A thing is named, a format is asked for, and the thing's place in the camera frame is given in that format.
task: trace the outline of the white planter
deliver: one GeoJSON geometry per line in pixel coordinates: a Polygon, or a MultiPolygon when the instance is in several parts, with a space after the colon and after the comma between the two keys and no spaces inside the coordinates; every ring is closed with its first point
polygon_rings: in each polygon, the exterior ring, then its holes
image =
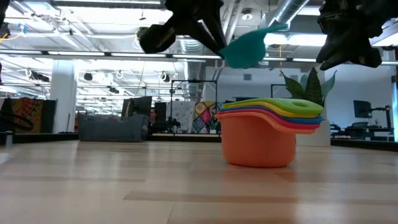
{"type": "Polygon", "coordinates": [[[313,134],[296,134],[297,146],[330,146],[330,122],[322,121],[320,127],[313,134]]]}

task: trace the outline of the ceiling light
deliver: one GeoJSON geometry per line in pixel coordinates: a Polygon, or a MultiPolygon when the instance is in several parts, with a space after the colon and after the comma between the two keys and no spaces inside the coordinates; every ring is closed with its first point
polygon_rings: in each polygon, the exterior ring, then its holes
{"type": "Polygon", "coordinates": [[[38,50],[0,50],[0,54],[42,54],[38,50]]]}
{"type": "Polygon", "coordinates": [[[135,54],[135,53],[111,53],[114,57],[146,57],[146,58],[165,58],[166,54],[135,54]]]}
{"type": "MultiPolygon", "coordinates": [[[[25,87],[25,86],[37,86],[38,84],[34,84],[34,83],[32,83],[32,84],[25,84],[25,83],[3,83],[3,84],[1,84],[2,86],[19,86],[19,87],[25,87]]],[[[51,86],[51,84],[39,84],[39,86],[42,86],[42,87],[50,87],[51,86]]]]}
{"type": "Polygon", "coordinates": [[[373,47],[383,47],[383,46],[391,46],[398,45],[398,33],[392,34],[389,37],[386,37],[379,42],[372,44],[373,47]]]}
{"type": "Polygon", "coordinates": [[[173,55],[173,58],[185,58],[185,59],[221,59],[220,56],[215,56],[215,55],[173,55]]]}
{"type": "Polygon", "coordinates": [[[303,16],[319,16],[321,13],[319,11],[319,6],[304,6],[298,15],[303,16]]]}
{"type": "Polygon", "coordinates": [[[288,44],[299,46],[322,47],[326,42],[323,34],[295,34],[288,39],[288,44]]]}
{"type": "Polygon", "coordinates": [[[251,8],[245,8],[242,10],[242,19],[244,21],[249,21],[251,19],[253,19],[253,15],[251,14],[251,8]]]}
{"type": "Polygon", "coordinates": [[[394,61],[386,61],[386,62],[381,62],[382,65],[398,65],[398,61],[394,62],[394,61]]]}
{"type": "Polygon", "coordinates": [[[105,56],[103,52],[49,52],[50,55],[105,56]]]}
{"type": "Polygon", "coordinates": [[[265,57],[262,59],[265,62],[284,62],[286,58],[279,58],[279,57],[265,57]]]}
{"type": "Polygon", "coordinates": [[[317,62],[314,58],[293,58],[294,62],[317,62]]]}
{"type": "Polygon", "coordinates": [[[160,4],[160,1],[122,1],[122,0],[53,0],[53,1],[70,1],[70,2],[104,2],[104,3],[124,3],[124,4],[160,4]]]}
{"type": "Polygon", "coordinates": [[[242,16],[242,19],[244,21],[251,20],[251,19],[253,19],[253,15],[252,14],[245,14],[245,15],[242,16]]]}
{"type": "Polygon", "coordinates": [[[278,44],[285,45],[287,44],[287,38],[283,34],[267,34],[264,38],[264,43],[266,45],[278,44]]]}

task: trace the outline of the monitor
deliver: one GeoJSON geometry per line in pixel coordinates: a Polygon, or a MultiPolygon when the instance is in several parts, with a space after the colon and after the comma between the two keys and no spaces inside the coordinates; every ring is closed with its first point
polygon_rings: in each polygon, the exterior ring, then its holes
{"type": "Polygon", "coordinates": [[[150,108],[152,106],[152,97],[144,96],[135,99],[124,100],[122,116],[132,116],[135,114],[142,114],[150,116],[150,108]]]}
{"type": "Polygon", "coordinates": [[[370,102],[354,100],[354,112],[356,118],[372,118],[372,106],[370,102]]]}
{"type": "Polygon", "coordinates": [[[257,99],[257,98],[258,97],[236,97],[236,102],[244,101],[244,100],[257,99]]]}
{"type": "Polygon", "coordinates": [[[155,109],[157,110],[156,121],[166,121],[167,103],[156,102],[155,109]]]}

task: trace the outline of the green leaves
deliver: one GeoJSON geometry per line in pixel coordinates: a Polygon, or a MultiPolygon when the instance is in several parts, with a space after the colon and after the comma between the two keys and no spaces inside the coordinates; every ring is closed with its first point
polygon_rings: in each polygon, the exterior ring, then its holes
{"type": "Polygon", "coordinates": [[[300,83],[285,76],[282,71],[280,72],[284,75],[286,89],[292,94],[292,98],[304,99],[324,106],[326,96],[335,85],[337,71],[322,85],[320,84],[318,72],[315,68],[311,69],[308,76],[302,75],[300,83]]]}
{"type": "Polygon", "coordinates": [[[322,96],[326,96],[330,90],[334,87],[335,85],[335,79],[336,79],[336,72],[334,72],[333,76],[326,81],[324,84],[322,84],[321,89],[322,89],[322,96]]]}
{"type": "Polygon", "coordinates": [[[285,76],[285,74],[282,71],[280,71],[280,72],[283,74],[283,76],[285,78],[286,89],[287,89],[287,91],[290,92],[290,94],[292,94],[292,97],[294,99],[303,99],[304,98],[304,89],[300,85],[300,83],[294,79],[291,79],[291,78],[285,76]]]}
{"type": "Polygon", "coordinates": [[[317,71],[312,68],[308,76],[307,87],[304,93],[304,99],[322,106],[322,89],[319,82],[317,71]]]}
{"type": "Polygon", "coordinates": [[[301,76],[300,85],[303,87],[304,90],[307,88],[307,82],[308,82],[308,76],[306,75],[301,76]]]}

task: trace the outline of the colorful artwork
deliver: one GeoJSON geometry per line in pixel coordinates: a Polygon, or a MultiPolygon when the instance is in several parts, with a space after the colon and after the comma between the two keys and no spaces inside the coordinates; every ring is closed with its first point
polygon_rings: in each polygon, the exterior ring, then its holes
{"type": "Polygon", "coordinates": [[[2,108],[2,104],[4,103],[4,98],[0,98],[0,111],[1,111],[1,108],[2,108]]]}
{"type": "MultiPolygon", "coordinates": [[[[166,118],[170,116],[171,104],[167,103],[166,118]]],[[[172,117],[181,123],[179,133],[191,133],[195,102],[193,101],[173,101],[172,117]]]]}
{"type": "Polygon", "coordinates": [[[206,125],[209,125],[211,119],[220,111],[223,106],[222,103],[215,103],[214,101],[198,102],[195,105],[195,115],[192,127],[195,133],[208,134],[206,125]]]}
{"type": "MultiPolygon", "coordinates": [[[[43,100],[36,100],[30,98],[11,100],[12,113],[25,117],[34,124],[33,129],[31,131],[24,131],[20,130],[19,128],[16,128],[16,133],[40,133],[43,102],[44,102],[43,100]]],[[[16,118],[15,123],[23,124],[23,121],[20,121],[18,118],[16,118]]]]}
{"type": "Polygon", "coordinates": [[[33,123],[34,127],[30,131],[22,130],[15,124],[25,126],[26,123],[21,121],[19,118],[8,116],[8,122],[4,122],[0,119],[0,132],[14,131],[15,133],[52,133],[55,105],[57,103],[55,100],[20,98],[5,99],[2,102],[2,112],[26,118],[33,123]]]}

